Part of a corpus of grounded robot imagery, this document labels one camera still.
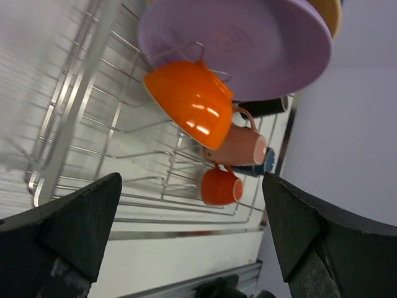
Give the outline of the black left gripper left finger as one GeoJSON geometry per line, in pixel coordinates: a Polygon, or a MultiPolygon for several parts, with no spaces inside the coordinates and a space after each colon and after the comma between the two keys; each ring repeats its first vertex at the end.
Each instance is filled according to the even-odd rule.
{"type": "Polygon", "coordinates": [[[87,297],[121,191],[121,175],[111,173],[1,219],[1,297],[87,297]]]}

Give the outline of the orange mug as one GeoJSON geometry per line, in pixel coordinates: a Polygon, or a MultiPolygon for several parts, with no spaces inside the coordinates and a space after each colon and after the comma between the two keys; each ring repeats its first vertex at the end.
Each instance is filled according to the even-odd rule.
{"type": "Polygon", "coordinates": [[[244,192],[243,181],[234,175],[230,166],[223,171],[215,163],[201,182],[200,193],[206,205],[228,205],[241,200],[244,192]]]}

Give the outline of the black cup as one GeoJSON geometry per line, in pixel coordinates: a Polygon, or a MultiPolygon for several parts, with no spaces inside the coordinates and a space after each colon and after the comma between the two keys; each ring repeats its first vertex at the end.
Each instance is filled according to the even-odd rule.
{"type": "Polygon", "coordinates": [[[253,118],[280,114],[288,110],[288,96],[264,101],[239,102],[238,107],[247,110],[253,118]]]}

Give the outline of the dark blue mug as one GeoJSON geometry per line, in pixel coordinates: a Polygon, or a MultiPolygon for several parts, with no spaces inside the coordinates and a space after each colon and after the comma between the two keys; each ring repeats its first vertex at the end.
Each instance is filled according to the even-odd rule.
{"type": "Polygon", "coordinates": [[[232,170],[239,174],[251,177],[263,176],[266,172],[271,172],[275,165],[275,150],[267,147],[264,161],[260,165],[254,166],[232,166],[232,170]]]}

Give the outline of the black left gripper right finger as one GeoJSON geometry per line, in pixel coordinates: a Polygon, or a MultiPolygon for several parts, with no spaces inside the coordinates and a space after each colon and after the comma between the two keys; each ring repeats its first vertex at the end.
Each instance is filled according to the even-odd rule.
{"type": "Polygon", "coordinates": [[[292,297],[396,297],[396,227],[267,173],[265,208],[292,297]]]}

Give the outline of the pink dotted mug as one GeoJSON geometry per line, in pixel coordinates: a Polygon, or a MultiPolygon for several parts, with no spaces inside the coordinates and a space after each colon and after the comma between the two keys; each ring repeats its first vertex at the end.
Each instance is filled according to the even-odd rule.
{"type": "Polygon", "coordinates": [[[231,124],[229,132],[217,150],[201,146],[200,153],[204,160],[224,166],[255,166],[265,159],[267,141],[259,132],[252,115],[242,107],[234,107],[234,112],[244,114],[250,127],[231,124]]]}

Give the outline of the orange bowl white inside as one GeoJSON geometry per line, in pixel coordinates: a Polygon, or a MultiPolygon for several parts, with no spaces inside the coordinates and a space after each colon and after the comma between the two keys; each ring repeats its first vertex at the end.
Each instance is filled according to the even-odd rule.
{"type": "Polygon", "coordinates": [[[145,88],[162,110],[201,145],[217,150],[231,125],[233,92],[202,60],[181,60],[146,74],[145,88]]]}

